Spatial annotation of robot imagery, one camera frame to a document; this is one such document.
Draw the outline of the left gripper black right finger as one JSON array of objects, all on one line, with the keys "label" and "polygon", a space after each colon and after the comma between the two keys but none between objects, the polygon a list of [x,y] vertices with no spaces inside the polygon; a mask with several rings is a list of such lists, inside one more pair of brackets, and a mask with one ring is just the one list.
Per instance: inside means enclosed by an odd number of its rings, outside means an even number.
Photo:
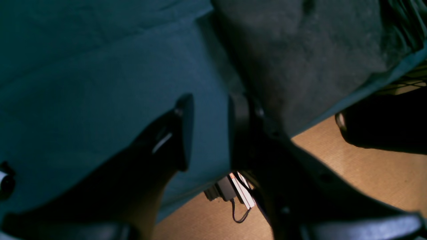
[{"label": "left gripper black right finger", "polygon": [[245,94],[229,96],[229,149],[232,171],[254,185],[276,240],[426,239],[421,214],[355,189]]}]

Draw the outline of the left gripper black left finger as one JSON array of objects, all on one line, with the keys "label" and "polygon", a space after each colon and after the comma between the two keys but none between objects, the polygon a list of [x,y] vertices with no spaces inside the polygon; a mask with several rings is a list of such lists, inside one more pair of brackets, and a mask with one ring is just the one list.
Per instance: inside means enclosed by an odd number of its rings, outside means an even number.
[{"label": "left gripper black left finger", "polygon": [[148,240],[168,182],[190,165],[194,98],[183,94],[125,149],[41,207],[9,213],[20,240]]}]

